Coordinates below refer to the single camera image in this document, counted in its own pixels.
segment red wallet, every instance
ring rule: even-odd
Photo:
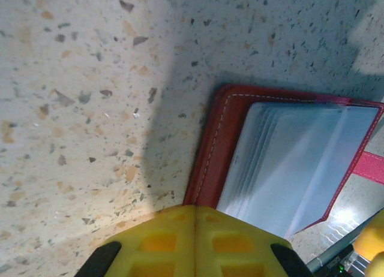
[[[322,218],[315,223],[327,219],[338,194],[355,167],[356,173],[360,176],[376,182],[384,182],[384,158],[364,152],[364,148],[384,112],[383,103],[308,92],[229,84],[220,88],[214,98],[191,172],[184,204],[217,207],[245,118],[250,107],[258,102],[334,103],[378,108],[377,115],[346,174],[340,180],[340,186],[331,203]]]

